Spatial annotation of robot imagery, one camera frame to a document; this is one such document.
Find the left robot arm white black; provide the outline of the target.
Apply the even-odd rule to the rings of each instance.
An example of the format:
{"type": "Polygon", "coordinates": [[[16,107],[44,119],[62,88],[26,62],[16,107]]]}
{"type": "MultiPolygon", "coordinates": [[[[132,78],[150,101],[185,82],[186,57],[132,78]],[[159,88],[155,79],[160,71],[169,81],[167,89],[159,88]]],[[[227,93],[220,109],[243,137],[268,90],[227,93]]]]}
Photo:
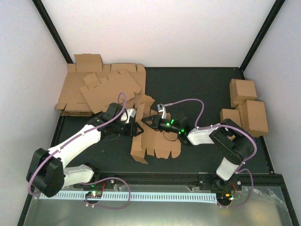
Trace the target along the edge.
{"type": "Polygon", "coordinates": [[[125,109],[122,105],[111,103],[106,112],[100,112],[90,119],[76,134],[64,142],[47,150],[39,148],[32,156],[26,175],[28,191],[35,187],[46,197],[53,197],[62,188],[86,183],[95,188],[100,185],[101,176],[95,173],[91,164],[68,167],[68,164],[88,147],[98,143],[111,134],[136,137],[143,133],[135,122],[136,110],[125,109]]]}

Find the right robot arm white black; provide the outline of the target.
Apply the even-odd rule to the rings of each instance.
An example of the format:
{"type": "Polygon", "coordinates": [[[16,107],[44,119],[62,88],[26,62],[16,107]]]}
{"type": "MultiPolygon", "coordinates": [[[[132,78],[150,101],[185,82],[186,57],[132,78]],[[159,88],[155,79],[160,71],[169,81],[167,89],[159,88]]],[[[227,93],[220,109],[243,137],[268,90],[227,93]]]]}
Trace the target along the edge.
{"type": "Polygon", "coordinates": [[[228,118],[221,123],[201,128],[190,126],[186,118],[175,120],[160,115],[142,118],[142,123],[153,130],[176,133],[177,139],[184,145],[218,146],[222,161],[216,170],[214,185],[220,190],[231,184],[233,174],[257,152],[254,138],[228,118]]]}

